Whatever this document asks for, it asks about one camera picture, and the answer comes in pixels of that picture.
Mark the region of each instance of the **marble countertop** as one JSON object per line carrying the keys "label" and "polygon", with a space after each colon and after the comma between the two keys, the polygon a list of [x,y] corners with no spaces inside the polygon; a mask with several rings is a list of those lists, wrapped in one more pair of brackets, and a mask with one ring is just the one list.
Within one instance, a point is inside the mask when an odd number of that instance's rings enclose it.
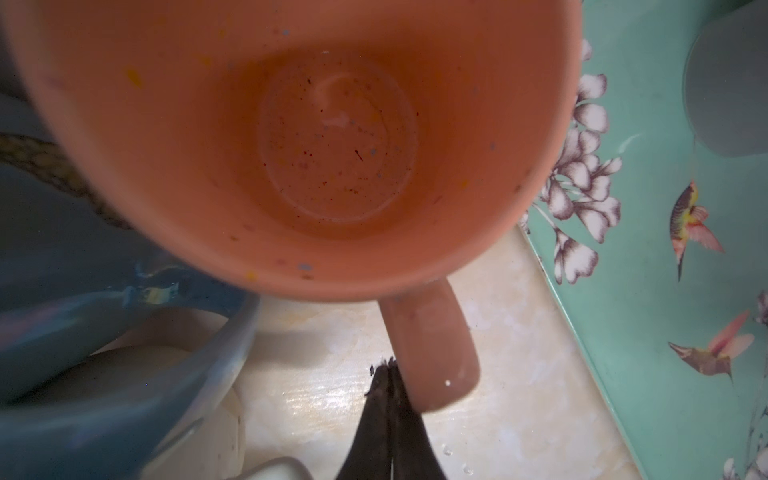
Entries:
{"label": "marble countertop", "polygon": [[[450,277],[482,365],[466,399],[425,415],[451,479],[636,480],[637,468],[523,234],[514,229]],[[371,364],[392,354],[375,303],[263,298],[235,385],[245,469],[278,456],[334,478]]]}

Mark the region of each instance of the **hummingbird illustration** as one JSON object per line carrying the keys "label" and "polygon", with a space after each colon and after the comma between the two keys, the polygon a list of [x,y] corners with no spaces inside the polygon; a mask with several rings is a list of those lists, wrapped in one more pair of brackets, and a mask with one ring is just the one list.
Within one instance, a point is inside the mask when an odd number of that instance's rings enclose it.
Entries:
{"label": "hummingbird illustration", "polygon": [[704,226],[703,222],[710,214],[706,208],[696,205],[698,198],[699,189],[696,187],[696,182],[691,181],[675,202],[670,217],[670,238],[672,239],[674,254],[677,257],[678,282],[683,276],[683,255],[685,255],[688,240],[698,242],[704,248],[725,253],[717,238],[710,229]]}
{"label": "hummingbird illustration", "polygon": [[672,342],[667,343],[685,363],[702,375],[712,376],[718,373],[727,373],[728,376],[731,376],[731,360],[741,355],[755,340],[755,336],[751,333],[736,336],[749,315],[750,311],[747,310],[733,319],[720,333],[715,335],[706,349],[679,346]]}

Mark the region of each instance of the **pink wing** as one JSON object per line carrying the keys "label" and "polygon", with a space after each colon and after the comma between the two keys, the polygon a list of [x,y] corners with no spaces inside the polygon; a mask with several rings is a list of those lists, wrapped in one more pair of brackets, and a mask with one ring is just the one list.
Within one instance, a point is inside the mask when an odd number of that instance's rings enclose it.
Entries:
{"label": "pink wing", "polygon": [[720,245],[714,234],[702,223],[689,223],[685,228],[688,230],[688,237],[694,242],[701,243],[704,248],[725,253],[723,246]]}
{"label": "pink wing", "polygon": [[707,349],[713,355],[719,354],[728,345],[728,343],[733,340],[733,338],[739,332],[741,326],[744,324],[744,322],[746,322],[748,316],[750,316],[749,310],[742,312],[738,317],[733,319],[733,321],[726,325],[726,327],[720,331],[720,333],[715,335],[715,338],[713,338],[710,344],[707,345]]}
{"label": "pink wing", "polygon": [[706,208],[694,205],[694,207],[690,209],[690,215],[696,220],[703,222],[710,216],[710,213]]}
{"label": "pink wing", "polygon": [[751,333],[747,333],[746,335],[739,335],[738,337],[728,342],[727,345],[725,345],[725,348],[720,351],[720,355],[729,356],[731,359],[735,359],[744,353],[744,350],[749,348],[754,340],[755,336]]}

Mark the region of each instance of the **mug handle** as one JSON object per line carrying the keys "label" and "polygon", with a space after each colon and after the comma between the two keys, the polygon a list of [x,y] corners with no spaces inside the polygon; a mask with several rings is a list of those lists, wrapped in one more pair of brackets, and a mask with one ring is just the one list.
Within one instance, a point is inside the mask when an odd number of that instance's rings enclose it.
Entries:
{"label": "mug handle", "polygon": [[440,409],[475,388],[478,354],[446,278],[379,299],[379,308],[415,411]]}

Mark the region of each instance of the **green tray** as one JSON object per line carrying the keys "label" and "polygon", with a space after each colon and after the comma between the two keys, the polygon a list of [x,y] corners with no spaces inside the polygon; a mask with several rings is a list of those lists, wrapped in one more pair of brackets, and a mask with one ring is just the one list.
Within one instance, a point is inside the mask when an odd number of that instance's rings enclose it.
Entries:
{"label": "green tray", "polygon": [[[694,153],[682,95],[702,27],[744,3],[585,2],[575,130],[521,221],[649,480],[768,478],[768,155]],[[724,253],[689,240],[678,280],[692,180]]]}

